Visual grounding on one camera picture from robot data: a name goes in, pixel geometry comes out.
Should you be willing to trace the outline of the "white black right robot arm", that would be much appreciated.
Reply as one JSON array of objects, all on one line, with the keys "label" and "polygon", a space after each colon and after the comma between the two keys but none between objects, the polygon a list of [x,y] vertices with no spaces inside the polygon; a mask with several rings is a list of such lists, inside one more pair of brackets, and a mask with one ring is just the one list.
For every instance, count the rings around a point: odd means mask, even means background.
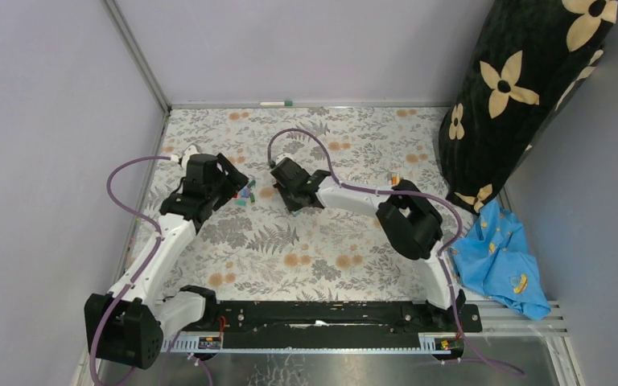
[{"label": "white black right robot arm", "polygon": [[425,300],[432,306],[432,326],[449,331],[460,322],[464,296],[438,256],[443,246],[443,218],[411,181],[403,179],[392,187],[338,181],[327,170],[309,174],[288,157],[272,161],[270,173],[290,212],[337,208],[377,219],[391,247],[414,262]]}]

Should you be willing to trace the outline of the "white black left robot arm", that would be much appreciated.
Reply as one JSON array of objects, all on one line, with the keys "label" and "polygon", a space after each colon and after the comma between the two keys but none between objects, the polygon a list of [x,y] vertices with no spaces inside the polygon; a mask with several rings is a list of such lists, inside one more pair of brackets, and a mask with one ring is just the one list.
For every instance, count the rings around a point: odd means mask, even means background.
[{"label": "white black left robot arm", "polygon": [[185,170],[178,187],[149,218],[153,242],[106,294],[91,294],[84,320],[93,359],[147,369],[165,339],[192,324],[206,331],[217,325],[216,294],[186,285],[165,302],[158,301],[167,275],[204,222],[249,181],[223,154],[173,156]]}]

